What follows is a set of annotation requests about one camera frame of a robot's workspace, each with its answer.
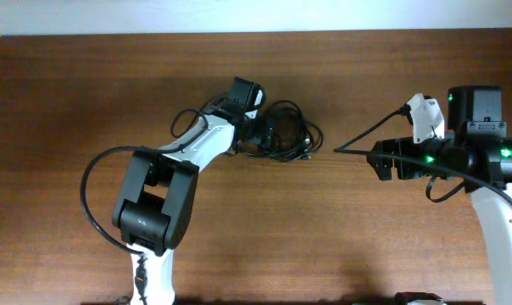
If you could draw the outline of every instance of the green led light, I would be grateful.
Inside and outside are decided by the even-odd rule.
[[[512,152],[506,148],[501,149],[501,156],[507,158],[512,156]]]

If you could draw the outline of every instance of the cable connector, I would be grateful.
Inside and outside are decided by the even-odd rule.
[[[410,115],[410,110],[411,110],[410,105],[405,103],[398,111],[399,111],[399,114],[401,114],[403,116],[408,116],[408,115]]]
[[[310,139],[306,138],[305,141],[301,144],[301,147],[298,149],[300,160],[310,160],[310,150],[308,149],[309,144]]]
[[[137,260],[137,263],[139,265],[136,269],[136,277],[134,278],[134,283],[136,284],[137,292],[139,293],[139,299],[143,301],[143,304],[147,303],[145,300],[147,297],[145,297],[145,288],[147,287],[147,271],[145,270],[145,261],[147,259],[144,255],[141,255],[139,257],[139,260]]]

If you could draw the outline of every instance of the robotic arm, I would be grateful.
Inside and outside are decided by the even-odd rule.
[[[173,153],[134,152],[112,217],[122,241],[142,253],[131,254],[134,293],[138,291],[141,296],[133,297],[132,305],[172,304],[175,300],[173,252],[190,222],[198,174],[236,141],[270,138],[272,133],[260,133],[254,127],[264,101],[260,85],[236,78],[221,108],[205,111],[205,118],[199,118],[192,129],[159,151],[189,142],[207,125],[195,141]],[[145,191],[157,184],[169,188],[165,198]]]
[[[444,132],[437,100],[417,94],[397,111],[413,125],[412,137],[378,141],[371,152],[345,150],[347,145],[336,152],[366,154],[380,180],[390,180],[392,168],[401,180],[431,176],[426,195],[433,202],[444,201],[465,187],[486,241],[496,302],[512,305],[512,139],[506,137],[501,119],[501,90],[496,86],[451,88],[448,111],[453,134]],[[431,198],[435,179],[447,179],[453,173],[464,182],[441,198]]]

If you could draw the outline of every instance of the white arm segment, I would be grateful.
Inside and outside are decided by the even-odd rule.
[[[512,197],[512,183],[505,192]],[[470,195],[486,241],[495,303],[512,305],[512,207],[486,187]]]
[[[209,127],[196,141],[186,147],[181,152],[166,153],[165,156],[176,161],[187,160],[199,166],[201,172],[216,156],[227,152],[233,143],[234,126],[225,119],[214,115],[206,115]],[[203,128],[203,119],[199,119],[198,123],[192,127],[185,135],[174,141],[173,143],[161,147],[173,148],[179,144],[187,142],[195,134]],[[157,257],[154,252],[139,246],[137,244],[128,245],[128,247],[137,251],[145,252],[145,270],[147,271],[147,288],[145,289],[145,297],[147,297],[147,305],[170,305],[175,300],[175,291],[171,283],[171,271],[173,269],[173,250],[166,250],[164,255]],[[139,265],[137,260],[139,256],[131,255],[134,277],[136,269]],[[130,301],[130,305],[143,305],[139,299],[136,284],[134,283],[134,296]]]
[[[205,133],[182,151],[165,153],[164,156],[179,162],[190,161],[192,164],[199,166],[199,172],[201,173],[211,160],[221,153],[227,152],[233,143],[235,128],[228,121],[217,116],[205,115],[205,118],[209,122],[209,127]],[[175,148],[179,144],[187,142],[203,128],[203,125],[203,119],[199,118],[198,123],[185,135],[160,149]]]
[[[167,249],[161,257],[154,255],[152,250],[137,244],[128,245],[129,248],[145,252],[145,269],[147,270],[147,288],[145,289],[145,297],[147,304],[173,304],[175,300],[175,291],[171,284],[171,271],[173,270],[173,250]],[[136,276],[138,266],[137,260],[139,256],[131,254],[131,266],[133,274]],[[130,305],[143,305],[137,293],[136,284],[134,282],[134,296],[130,301]]]

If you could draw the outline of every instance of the end effector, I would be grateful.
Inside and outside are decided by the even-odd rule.
[[[418,158],[473,175],[504,188],[512,182],[512,139],[506,137],[506,123],[501,116],[501,89],[498,86],[459,86],[448,90],[448,129],[437,101],[420,95],[409,101],[409,122],[414,136],[378,141],[372,151]],[[380,180],[409,180],[429,175],[447,178],[444,173],[390,158],[368,156]],[[465,189],[478,186],[465,182]]]

